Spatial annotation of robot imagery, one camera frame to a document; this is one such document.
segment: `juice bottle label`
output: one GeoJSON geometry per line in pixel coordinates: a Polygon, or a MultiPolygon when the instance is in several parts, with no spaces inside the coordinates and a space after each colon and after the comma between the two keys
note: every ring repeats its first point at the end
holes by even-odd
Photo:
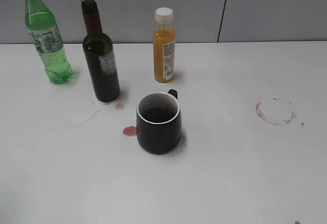
{"type": "Polygon", "coordinates": [[[63,47],[56,24],[52,28],[45,30],[29,30],[29,33],[39,54],[57,52],[63,47]]]}
{"type": "Polygon", "coordinates": [[[116,72],[116,60],[113,50],[103,56],[99,56],[102,75],[110,75],[116,72]]]}
{"type": "Polygon", "coordinates": [[[163,78],[170,80],[174,75],[175,41],[162,45],[163,78]]]}

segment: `orange juice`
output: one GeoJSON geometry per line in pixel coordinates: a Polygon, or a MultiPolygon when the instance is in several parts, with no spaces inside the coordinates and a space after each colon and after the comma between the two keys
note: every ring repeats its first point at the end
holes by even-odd
{"type": "Polygon", "coordinates": [[[169,8],[155,12],[158,26],[153,36],[154,77],[161,83],[171,81],[174,75],[176,34],[170,25],[172,19],[173,11],[169,8]]]}

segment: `mug handle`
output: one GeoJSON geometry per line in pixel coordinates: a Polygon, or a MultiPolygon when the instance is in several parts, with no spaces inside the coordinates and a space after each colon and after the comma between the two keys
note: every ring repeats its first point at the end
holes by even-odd
{"type": "Polygon", "coordinates": [[[177,90],[171,89],[171,90],[168,91],[168,94],[174,96],[177,99],[177,90]]]}

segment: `bottle neck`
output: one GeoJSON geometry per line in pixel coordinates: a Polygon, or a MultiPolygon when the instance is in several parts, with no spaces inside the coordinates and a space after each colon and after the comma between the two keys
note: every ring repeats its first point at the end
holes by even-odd
{"type": "Polygon", "coordinates": [[[25,0],[26,12],[49,11],[42,0],[25,0]]]}
{"type": "Polygon", "coordinates": [[[157,28],[158,29],[167,29],[167,28],[171,28],[171,23],[158,23],[157,22],[157,28]]]}
{"type": "Polygon", "coordinates": [[[98,12],[84,13],[83,17],[87,35],[94,36],[96,34],[102,33],[100,16],[98,12]]]}

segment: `green plastic bottle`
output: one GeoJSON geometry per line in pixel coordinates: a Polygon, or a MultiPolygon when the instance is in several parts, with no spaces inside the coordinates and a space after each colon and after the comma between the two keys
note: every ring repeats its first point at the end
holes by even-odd
{"type": "Polygon", "coordinates": [[[44,65],[45,73],[55,84],[68,82],[73,77],[56,18],[42,0],[25,0],[25,24],[44,65]]]}

